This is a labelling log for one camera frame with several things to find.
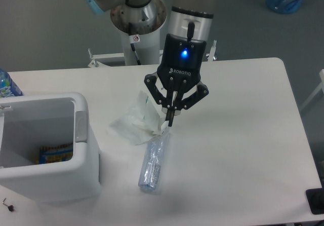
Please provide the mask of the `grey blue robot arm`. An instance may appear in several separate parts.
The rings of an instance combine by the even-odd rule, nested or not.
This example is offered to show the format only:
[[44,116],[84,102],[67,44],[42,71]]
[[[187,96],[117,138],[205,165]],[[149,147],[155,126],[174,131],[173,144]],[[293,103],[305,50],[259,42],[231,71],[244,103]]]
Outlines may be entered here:
[[169,125],[208,95],[200,67],[213,21],[214,0],[86,0],[110,13],[121,34],[126,65],[157,64],[144,82]]

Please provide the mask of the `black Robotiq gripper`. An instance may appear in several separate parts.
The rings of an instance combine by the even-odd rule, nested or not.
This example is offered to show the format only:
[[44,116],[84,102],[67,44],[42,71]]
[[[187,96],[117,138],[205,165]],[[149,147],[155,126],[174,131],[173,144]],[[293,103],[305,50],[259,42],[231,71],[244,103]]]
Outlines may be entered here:
[[[147,74],[144,83],[157,104],[166,108],[168,126],[173,124],[177,111],[189,109],[209,94],[209,90],[200,79],[200,68],[207,42],[199,40],[188,41],[168,33],[164,52],[157,73]],[[164,97],[156,86],[157,79],[167,90]],[[196,85],[196,92],[183,99],[183,95]],[[177,95],[172,104],[174,91]]]

